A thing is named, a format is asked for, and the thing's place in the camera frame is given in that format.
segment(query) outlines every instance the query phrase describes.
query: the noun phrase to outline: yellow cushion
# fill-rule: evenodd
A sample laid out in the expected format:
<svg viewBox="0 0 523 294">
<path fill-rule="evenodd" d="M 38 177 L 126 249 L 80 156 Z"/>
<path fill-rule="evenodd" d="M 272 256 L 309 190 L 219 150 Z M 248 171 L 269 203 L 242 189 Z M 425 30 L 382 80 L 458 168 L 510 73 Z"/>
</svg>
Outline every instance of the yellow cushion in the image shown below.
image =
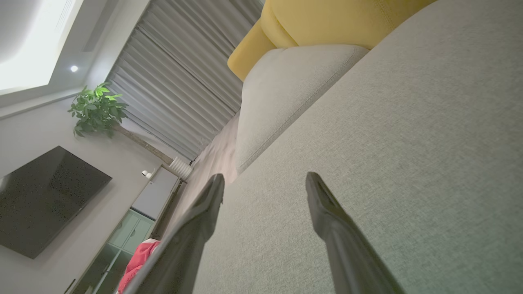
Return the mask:
<svg viewBox="0 0 523 294">
<path fill-rule="evenodd" d="M 272 0 L 270 8 L 299 46 L 355 44 L 372 49 L 407 18 L 434 1 Z"/>
<path fill-rule="evenodd" d="M 232 52 L 227 65 L 242 81 L 256 62 L 276 46 L 267 38 L 258 20 Z"/>
<path fill-rule="evenodd" d="M 266 0 L 260 17 L 261 29 L 277 48 L 296 47 L 298 44 L 281 26 L 272 11 L 272 0 Z"/>
</svg>

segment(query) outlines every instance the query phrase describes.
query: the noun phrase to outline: indoor tree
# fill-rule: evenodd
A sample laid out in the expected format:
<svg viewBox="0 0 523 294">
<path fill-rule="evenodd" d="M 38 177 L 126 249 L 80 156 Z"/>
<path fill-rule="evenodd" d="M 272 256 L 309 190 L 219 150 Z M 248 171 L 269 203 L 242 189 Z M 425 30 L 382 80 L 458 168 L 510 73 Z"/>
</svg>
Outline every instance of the indoor tree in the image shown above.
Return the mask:
<svg viewBox="0 0 523 294">
<path fill-rule="evenodd" d="M 117 97 L 122 96 L 121 94 L 109 95 L 110 91 L 105 88 L 107 84 L 102 83 L 94 90 L 87 89 L 87 86 L 85 86 L 74 98 L 71 109 L 68 110 L 72 117 L 78 118 L 73 133 L 85 137 L 85 133 L 103 132 L 112 138 L 114 131 L 118 131 L 170 166 L 173 163 L 172 158 L 120 125 L 122 118 L 127 117 L 124 110 L 128 105 L 116 100 Z"/>
</svg>

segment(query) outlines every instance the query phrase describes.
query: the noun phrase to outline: black television screen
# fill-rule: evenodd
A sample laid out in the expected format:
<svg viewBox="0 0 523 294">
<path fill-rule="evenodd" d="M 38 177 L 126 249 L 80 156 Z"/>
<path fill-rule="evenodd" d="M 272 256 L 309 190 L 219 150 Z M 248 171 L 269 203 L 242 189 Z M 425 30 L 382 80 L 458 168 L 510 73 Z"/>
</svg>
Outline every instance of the black television screen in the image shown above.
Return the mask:
<svg viewBox="0 0 523 294">
<path fill-rule="evenodd" d="M 111 179 L 60 146 L 0 178 L 0 245 L 37 257 Z"/>
</svg>

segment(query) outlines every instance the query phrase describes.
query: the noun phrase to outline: gray curtain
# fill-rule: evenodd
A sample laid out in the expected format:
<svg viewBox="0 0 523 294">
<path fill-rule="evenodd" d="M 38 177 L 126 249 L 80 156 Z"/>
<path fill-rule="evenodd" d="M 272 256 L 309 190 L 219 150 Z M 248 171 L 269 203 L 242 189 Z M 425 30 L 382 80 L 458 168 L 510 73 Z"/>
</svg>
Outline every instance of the gray curtain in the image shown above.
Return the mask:
<svg viewBox="0 0 523 294">
<path fill-rule="evenodd" d="M 260 17 L 258 0 L 152 0 L 109 75 L 130 118 L 189 159 L 239 111 L 227 67 Z"/>
</svg>

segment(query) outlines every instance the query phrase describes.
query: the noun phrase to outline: ceiling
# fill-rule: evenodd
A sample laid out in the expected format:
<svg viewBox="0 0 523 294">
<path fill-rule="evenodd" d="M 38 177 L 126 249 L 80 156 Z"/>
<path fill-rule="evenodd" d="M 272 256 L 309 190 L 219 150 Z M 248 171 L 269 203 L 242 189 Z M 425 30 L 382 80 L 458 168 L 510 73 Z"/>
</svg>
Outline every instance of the ceiling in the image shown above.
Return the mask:
<svg viewBox="0 0 523 294">
<path fill-rule="evenodd" d="M 148 2 L 2 0 L 0 110 L 103 82 Z"/>
</svg>

